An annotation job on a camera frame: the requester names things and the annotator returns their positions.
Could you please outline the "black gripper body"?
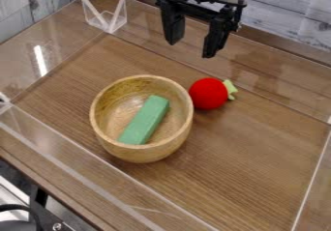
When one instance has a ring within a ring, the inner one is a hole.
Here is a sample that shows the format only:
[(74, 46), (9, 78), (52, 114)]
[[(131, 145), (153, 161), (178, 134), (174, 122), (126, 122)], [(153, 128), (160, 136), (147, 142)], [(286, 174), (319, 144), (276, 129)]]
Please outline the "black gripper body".
[(172, 6), (184, 16), (209, 22), (221, 17), (233, 22), (232, 31), (239, 30), (241, 13), (247, 7), (244, 0), (157, 0), (157, 6)]

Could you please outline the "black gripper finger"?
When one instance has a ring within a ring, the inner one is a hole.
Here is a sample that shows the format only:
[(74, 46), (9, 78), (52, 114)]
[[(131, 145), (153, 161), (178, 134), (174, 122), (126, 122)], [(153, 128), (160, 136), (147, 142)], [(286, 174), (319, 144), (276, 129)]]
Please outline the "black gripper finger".
[(225, 46), (232, 32), (233, 22), (225, 18), (214, 17), (209, 22), (209, 32), (204, 38), (202, 57), (212, 58)]
[(162, 24), (165, 40), (174, 45), (185, 35), (185, 16), (172, 6), (162, 7)]

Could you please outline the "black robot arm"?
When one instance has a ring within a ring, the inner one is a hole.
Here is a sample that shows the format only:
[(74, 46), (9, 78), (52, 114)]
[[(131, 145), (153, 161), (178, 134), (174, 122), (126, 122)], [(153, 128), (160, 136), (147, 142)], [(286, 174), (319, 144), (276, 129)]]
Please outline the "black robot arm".
[(165, 40), (176, 45), (185, 35), (185, 17), (209, 24), (204, 37), (202, 58), (212, 58), (225, 47), (232, 32), (240, 28), (244, 0), (157, 0), (161, 9)]

